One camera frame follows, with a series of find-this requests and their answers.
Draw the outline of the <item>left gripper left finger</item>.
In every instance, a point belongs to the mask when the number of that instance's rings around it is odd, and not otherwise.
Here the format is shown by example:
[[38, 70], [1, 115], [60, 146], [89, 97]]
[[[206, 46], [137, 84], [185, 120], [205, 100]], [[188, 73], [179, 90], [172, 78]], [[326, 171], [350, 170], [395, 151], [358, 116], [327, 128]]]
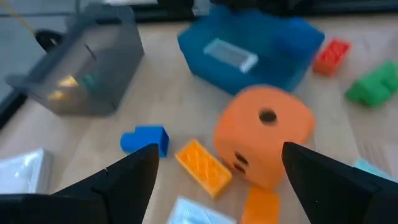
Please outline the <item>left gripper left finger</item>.
[[30, 224], [141, 224], [159, 147], [150, 144], [34, 204]]

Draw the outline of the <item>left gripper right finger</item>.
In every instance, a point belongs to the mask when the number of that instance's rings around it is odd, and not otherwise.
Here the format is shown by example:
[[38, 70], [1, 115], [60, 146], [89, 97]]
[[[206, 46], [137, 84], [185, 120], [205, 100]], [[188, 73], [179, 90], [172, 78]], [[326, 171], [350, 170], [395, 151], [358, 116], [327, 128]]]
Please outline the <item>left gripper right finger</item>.
[[311, 224], [398, 224], [398, 183], [294, 142], [282, 162]]

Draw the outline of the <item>orange toy brick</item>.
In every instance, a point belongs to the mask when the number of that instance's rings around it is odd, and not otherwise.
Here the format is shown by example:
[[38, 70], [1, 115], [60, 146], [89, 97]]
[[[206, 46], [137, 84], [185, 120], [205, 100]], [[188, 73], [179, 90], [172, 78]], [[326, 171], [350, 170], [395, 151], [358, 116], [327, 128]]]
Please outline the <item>orange toy brick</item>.
[[272, 191], [251, 186], [240, 224], [279, 224], [280, 196]]

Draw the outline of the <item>orange foam die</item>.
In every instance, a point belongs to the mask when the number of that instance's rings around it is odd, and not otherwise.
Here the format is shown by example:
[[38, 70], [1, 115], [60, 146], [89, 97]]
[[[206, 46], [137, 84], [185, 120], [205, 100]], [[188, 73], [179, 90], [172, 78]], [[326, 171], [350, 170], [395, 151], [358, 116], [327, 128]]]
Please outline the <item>orange foam die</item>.
[[303, 144], [314, 129], [315, 117], [300, 99], [257, 85], [231, 100], [217, 122], [213, 142], [230, 168], [264, 189], [274, 189], [284, 176], [283, 144]]

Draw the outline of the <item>stepped green toy brick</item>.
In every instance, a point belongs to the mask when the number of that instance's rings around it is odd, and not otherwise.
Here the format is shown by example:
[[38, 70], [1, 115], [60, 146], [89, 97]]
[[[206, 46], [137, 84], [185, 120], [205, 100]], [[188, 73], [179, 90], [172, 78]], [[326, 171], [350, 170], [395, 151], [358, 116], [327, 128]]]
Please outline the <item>stepped green toy brick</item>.
[[397, 92], [398, 64], [386, 60], [356, 79], [345, 92], [345, 97], [352, 103], [373, 108], [381, 106]]

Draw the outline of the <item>small yellow toy brick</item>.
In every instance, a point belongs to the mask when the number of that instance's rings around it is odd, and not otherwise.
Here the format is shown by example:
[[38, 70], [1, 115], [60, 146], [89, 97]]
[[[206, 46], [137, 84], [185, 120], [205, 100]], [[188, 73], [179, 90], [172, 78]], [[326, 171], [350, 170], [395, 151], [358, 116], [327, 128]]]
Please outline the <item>small yellow toy brick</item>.
[[48, 95], [48, 100], [65, 100], [68, 98], [67, 91], [72, 88], [78, 87], [79, 83], [71, 75], [66, 76], [58, 81], [56, 88], [53, 89]]

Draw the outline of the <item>red-orange toy brick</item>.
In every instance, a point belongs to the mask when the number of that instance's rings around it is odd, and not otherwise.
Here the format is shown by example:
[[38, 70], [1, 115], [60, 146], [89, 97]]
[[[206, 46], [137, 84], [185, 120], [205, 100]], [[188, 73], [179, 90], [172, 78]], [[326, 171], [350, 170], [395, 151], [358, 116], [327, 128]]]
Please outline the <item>red-orange toy brick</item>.
[[351, 48], [351, 42], [332, 39], [315, 57], [313, 71], [324, 76], [333, 76], [342, 62], [347, 58]]

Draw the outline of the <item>teal plastic bin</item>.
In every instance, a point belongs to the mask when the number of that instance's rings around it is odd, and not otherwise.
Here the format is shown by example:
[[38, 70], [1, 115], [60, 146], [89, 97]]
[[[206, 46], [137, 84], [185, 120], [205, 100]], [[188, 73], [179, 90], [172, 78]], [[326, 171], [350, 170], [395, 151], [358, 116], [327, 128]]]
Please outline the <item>teal plastic bin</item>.
[[[201, 17], [178, 35], [178, 44], [194, 75], [232, 95], [257, 84], [292, 91], [313, 60], [297, 60], [277, 49], [273, 37], [282, 21], [292, 18], [271, 16], [257, 9], [231, 12], [225, 6], [214, 6], [209, 15]], [[204, 54], [203, 49], [214, 39], [257, 54], [257, 64], [242, 73]]]

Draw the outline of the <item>flat mint toy brick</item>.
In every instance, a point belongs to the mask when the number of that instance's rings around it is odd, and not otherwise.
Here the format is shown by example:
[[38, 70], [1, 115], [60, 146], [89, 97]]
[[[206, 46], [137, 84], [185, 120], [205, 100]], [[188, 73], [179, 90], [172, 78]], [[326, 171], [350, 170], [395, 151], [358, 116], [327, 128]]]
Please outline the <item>flat mint toy brick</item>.
[[384, 172], [383, 170], [379, 169], [375, 165], [372, 165], [369, 161], [363, 158], [358, 158], [354, 161], [353, 167], [368, 172], [370, 174], [382, 177], [387, 180], [391, 180], [393, 182], [398, 183], [398, 179], [392, 178], [388, 173]]

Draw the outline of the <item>white teal card deck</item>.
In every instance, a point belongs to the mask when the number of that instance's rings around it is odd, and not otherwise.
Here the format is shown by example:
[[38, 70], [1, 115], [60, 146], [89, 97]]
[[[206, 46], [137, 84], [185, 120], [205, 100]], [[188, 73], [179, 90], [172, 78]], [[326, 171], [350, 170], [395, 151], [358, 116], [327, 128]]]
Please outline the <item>white teal card deck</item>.
[[237, 224], [237, 221], [194, 200], [178, 196], [165, 224]]

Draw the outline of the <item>flat yellow-orange toy brick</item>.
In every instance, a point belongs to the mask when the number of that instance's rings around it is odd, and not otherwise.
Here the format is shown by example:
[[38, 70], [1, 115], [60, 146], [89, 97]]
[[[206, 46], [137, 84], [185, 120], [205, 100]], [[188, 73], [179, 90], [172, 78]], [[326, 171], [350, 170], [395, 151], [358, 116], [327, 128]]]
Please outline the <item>flat yellow-orange toy brick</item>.
[[189, 141], [175, 155], [184, 169], [216, 198], [232, 180], [232, 173], [196, 139]]

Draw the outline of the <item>brown plastic bin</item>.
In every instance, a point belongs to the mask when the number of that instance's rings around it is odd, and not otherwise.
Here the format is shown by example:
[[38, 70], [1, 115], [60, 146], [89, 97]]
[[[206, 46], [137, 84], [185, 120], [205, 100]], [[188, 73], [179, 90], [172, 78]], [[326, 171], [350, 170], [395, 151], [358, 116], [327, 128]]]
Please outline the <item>brown plastic bin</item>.
[[[46, 54], [27, 75], [6, 83], [60, 116], [109, 116], [119, 107], [144, 56], [135, 15], [129, 6], [91, 3], [67, 19], [65, 33], [38, 30]], [[65, 100], [48, 100], [59, 80], [79, 83]]]

